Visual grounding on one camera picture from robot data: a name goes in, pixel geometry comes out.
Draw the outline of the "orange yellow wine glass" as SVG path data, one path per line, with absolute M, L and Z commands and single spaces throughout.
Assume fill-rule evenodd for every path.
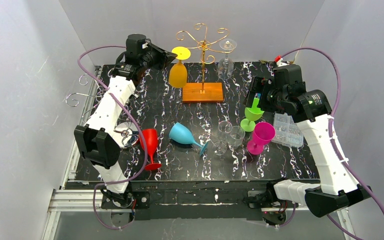
M 178 62 L 174 64 L 169 71 L 168 83 L 173 88 L 183 88 L 188 80 L 188 71 L 183 61 L 191 56 L 191 52 L 184 46 L 174 47 L 172 52 L 177 55 L 176 59 Z

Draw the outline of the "green wine glass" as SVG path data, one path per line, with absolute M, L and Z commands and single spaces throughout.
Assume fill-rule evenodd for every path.
M 244 110 L 245 118 L 241 120 L 240 127 L 245 132 L 253 132 L 256 127 L 256 121 L 259 120 L 264 111 L 258 107 L 260 99 L 254 98 L 251 107 L 246 107 Z

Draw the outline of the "pink wine glass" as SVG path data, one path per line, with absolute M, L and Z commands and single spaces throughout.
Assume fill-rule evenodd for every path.
M 274 126 L 268 122 L 259 122 L 255 125 L 251 140 L 247 143 L 247 151 L 252 155 L 260 155 L 264 146 L 270 143 L 276 135 Z

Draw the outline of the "clear ribbed wine glass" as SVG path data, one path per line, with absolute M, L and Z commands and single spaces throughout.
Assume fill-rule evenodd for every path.
M 245 131 L 240 126 L 233 126 L 227 136 L 227 144 L 231 150 L 237 149 L 243 142 Z

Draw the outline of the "teal wine glass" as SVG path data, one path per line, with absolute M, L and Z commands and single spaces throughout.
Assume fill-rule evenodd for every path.
M 204 145 L 198 143 L 195 140 L 192 132 L 186 126 L 182 125 L 179 122 L 175 123 L 174 126 L 171 128 L 168 137 L 179 144 L 198 146 L 200 148 L 200 156 L 204 154 L 205 150 L 208 147 L 208 143 L 205 143 Z

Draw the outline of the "red wine glass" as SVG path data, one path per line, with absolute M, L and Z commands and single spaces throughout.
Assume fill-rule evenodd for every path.
M 142 149 L 147 147 L 147 155 L 150 158 L 150 163 L 145 166 L 146 171 L 155 171 L 159 169 L 162 164 L 159 162 L 154 162 L 154 154 L 157 151 L 158 146 L 158 136 L 157 130 L 154 128 L 143 129 L 142 134 L 144 136 L 144 141 L 140 140 L 140 145 Z

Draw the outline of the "silver wire glass rack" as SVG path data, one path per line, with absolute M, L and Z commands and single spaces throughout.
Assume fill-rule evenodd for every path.
M 96 81 L 95 86 L 97 89 L 93 94 L 71 93 L 66 97 L 65 103 L 70 107 L 76 107 L 80 103 L 79 100 L 75 99 L 76 96 L 92 98 L 90 108 L 83 111 L 81 124 L 88 125 L 94 130 L 104 129 L 121 149 L 127 149 L 138 143 L 138 128 L 130 120 L 119 121 L 120 116 L 125 112 L 114 101 L 112 95 L 126 107 L 130 102 L 130 98 L 137 96 L 137 85 L 133 80 L 124 76 L 115 76 L 113 70 L 113 65 L 105 65 L 98 74 L 102 82 L 107 81 L 106 84 L 110 93 L 107 93 L 107 90 Z

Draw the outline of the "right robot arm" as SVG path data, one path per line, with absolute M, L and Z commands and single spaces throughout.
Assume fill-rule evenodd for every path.
M 310 148 L 320 182 L 271 180 L 266 191 L 250 201 L 259 204 L 290 201 L 307 206 L 314 216 L 321 218 L 369 199 L 371 188 L 358 182 L 343 157 L 326 95 L 319 89 L 306 89 L 301 67 L 296 64 L 276 67 L 273 72 L 272 77 L 252 79 L 245 105 L 251 107 L 255 95 L 260 94 L 257 106 L 262 111 L 292 117 Z

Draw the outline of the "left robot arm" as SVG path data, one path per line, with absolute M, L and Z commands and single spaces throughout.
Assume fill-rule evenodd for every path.
M 163 70 L 178 55 L 154 45 L 143 34 L 128 35 L 124 51 L 116 58 L 109 84 L 97 79 L 105 93 L 94 113 L 84 125 L 74 129 L 80 155 L 91 162 L 104 182 L 101 193 L 117 206 L 126 208 L 134 203 L 128 191 L 129 180 L 119 164 L 124 140 L 116 133 L 116 123 L 126 103 L 148 69 Z

